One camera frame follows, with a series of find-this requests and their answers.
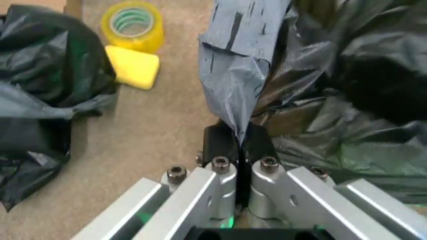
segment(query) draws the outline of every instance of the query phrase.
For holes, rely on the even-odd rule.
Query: beige carpet floor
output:
[[[83,20],[100,19],[120,0],[83,0]],[[198,34],[213,0],[153,0],[166,44],[150,91],[122,86],[115,111],[73,126],[72,159],[60,175],[9,213],[0,207],[1,240],[66,240],[140,178],[156,181],[172,164],[195,166],[203,130],[216,117],[198,78]]]

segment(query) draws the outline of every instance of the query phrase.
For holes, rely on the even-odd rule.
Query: clear packing tape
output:
[[[133,31],[140,26],[143,30]],[[114,46],[153,54],[165,42],[159,10],[143,1],[125,1],[111,6],[102,16],[102,32]]]

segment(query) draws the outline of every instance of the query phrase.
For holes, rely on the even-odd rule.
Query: cardboard box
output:
[[[78,19],[82,18],[82,0],[0,0],[0,15],[6,14],[11,4],[45,6]]]

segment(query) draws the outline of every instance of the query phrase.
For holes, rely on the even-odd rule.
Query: bolt head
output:
[[[261,158],[261,170],[268,174],[273,174],[279,169],[279,161],[272,156]]]
[[[195,164],[198,167],[201,167],[203,165],[203,152],[202,151],[198,151],[195,155]]]
[[[174,165],[166,172],[167,180],[171,184],[181,184],[187,178],[187,169],[182,165]]]
[[[323,181],[326,181],[326,179],[328,178],[328,173],[321,167],[311,166],[310,171]]]
[[[212,170],[217,174],[226,174],[230,171],[230,160],[226,156],[216,156],[212,159]]]

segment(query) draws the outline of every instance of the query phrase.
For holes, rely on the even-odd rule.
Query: black marks on bag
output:
[[[220,3],[218,2],[215,6],[215,11],[213,12],[212,22],[215,20],[215,16],[217,16],[218,6]]]
[[[264,26],[262,26],[261,35],[266,34],[266,25],[267,25],[267,23],[264,23]]]
[[[260,88],[262,88],[262,87],[263,87],[263,84],[261,83],[253,89],[253,93],[255,94],[256,99],[258,99],[260,97],[260,95],[261,95]]]
[[[254,11],[254,6],[255,6],[255,2],[253,2],[252,7],[250,7],[250,14],[249,14],[250,17],[252,17],[252,12]]]
[[[240,23],[242,22],[242,17],[243,17],[243,13],[238,11],[235,13],[233,26],[231,27],[231,32],[230,32],[230,39],[228,40],[227,46],[225,47],[226,50],[231,50],[233,47],[233,44],[236,40],[237,32],[239,31],[239,28],[240,28]]]
[[[212,73],[212,69],[214,69],[214,55],[215,52],[212,52],[212,59],[210,60],[210,73]]]

